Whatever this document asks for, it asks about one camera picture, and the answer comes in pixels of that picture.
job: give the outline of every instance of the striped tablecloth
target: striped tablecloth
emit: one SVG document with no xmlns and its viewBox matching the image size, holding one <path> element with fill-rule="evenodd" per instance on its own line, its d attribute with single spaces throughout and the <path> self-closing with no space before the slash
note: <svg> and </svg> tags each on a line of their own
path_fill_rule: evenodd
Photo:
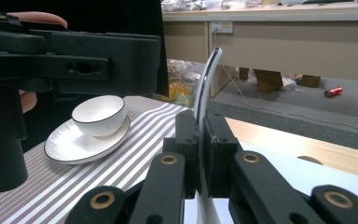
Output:
<svg viewBox="0 0 358 224">
<path fill-rule="evenodd" d="M 49 159 L 44 143 L 25 153 L 29 177 L 20 187 L 0 193 L 0 223 L 63 223 L 80 197 L 98 186 L 129 189 L 145 179 L 164 137 L 174 136 L 175 115 L 185 107 L 144 97 L 125 97 L 131 128 L 108 156 L 86 164 Z"/>
</svg>

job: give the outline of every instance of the finger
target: finger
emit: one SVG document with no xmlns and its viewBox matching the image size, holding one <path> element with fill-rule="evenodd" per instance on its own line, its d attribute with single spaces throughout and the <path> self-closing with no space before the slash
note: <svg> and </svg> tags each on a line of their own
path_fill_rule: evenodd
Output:
<svg viewBox="0 0 358 224">
<path fill-rule="evenodd" d="M 37 102 L 36 93 L 21 91 L 20 94 L 21 94 L 20 99 L 21 99 L 22 113 L 30 111 L 36 106 L 36 102 Z"/>
<path fill-rule="evenodd" d="M 30 111 L 36 105 L 36 93 L 26 91 L 21 95 L 22 113 Z"/>
<path fill-rule="evenodd" d="M 20 21 L 40 21 L 40 22 L 51 22 L 51 23 L 58 23 L 64 26 L 65 28 L 68 27 L 68 22 L 63 18 L 47 13 L 47 12 L 37 12 L 37 11 L 29 11 L 29 12 L 9 12 L 12 16 L 16 16 L 20 19 Z"/>
</svg>

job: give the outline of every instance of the gray floor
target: gray floor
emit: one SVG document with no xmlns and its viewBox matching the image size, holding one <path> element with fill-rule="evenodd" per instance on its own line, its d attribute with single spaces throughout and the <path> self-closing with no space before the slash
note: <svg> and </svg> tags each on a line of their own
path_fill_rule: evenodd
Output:
<svg viewBox="0 0 358 224">
<path fill-rule="evenodd" d="M 340 95 L 324 97 L 337 86 Z M 260 92 L 254 77 L 234 77 L 207 107 L 208 113 L 358 149 L 358 81 L 323 77 L 319 88 Z"/>
</svg>

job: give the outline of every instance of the white teacup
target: white teacup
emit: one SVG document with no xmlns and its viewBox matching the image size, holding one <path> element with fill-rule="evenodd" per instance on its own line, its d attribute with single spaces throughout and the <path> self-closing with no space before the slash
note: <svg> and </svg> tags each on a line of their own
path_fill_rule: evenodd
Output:
<svg viewBox="0 0 358 224">
<path fill-rule="evenodd" d="M 99 96 L 78 105 L 72 112 L 72 120 L 79 130 L 94 137 L 114 134 L 124 123 L 124 100 L 118 96 Z"/>
</svg>

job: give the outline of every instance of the wooden surface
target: wooden surface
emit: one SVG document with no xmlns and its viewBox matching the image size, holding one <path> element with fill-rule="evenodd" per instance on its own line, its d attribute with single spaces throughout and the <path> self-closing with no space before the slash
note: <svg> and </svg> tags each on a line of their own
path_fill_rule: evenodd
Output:
<svg viewBox="0 0 358 224">
<path fill-rule="evenodd" d="M 235 119 L 226 120 L 231 131 L 241 142 L 256 147 L 274 149 L 292 157 L 312 157 L 325 166 L 358 175 L 357 149 L 285 133 Z"/>
</svg>

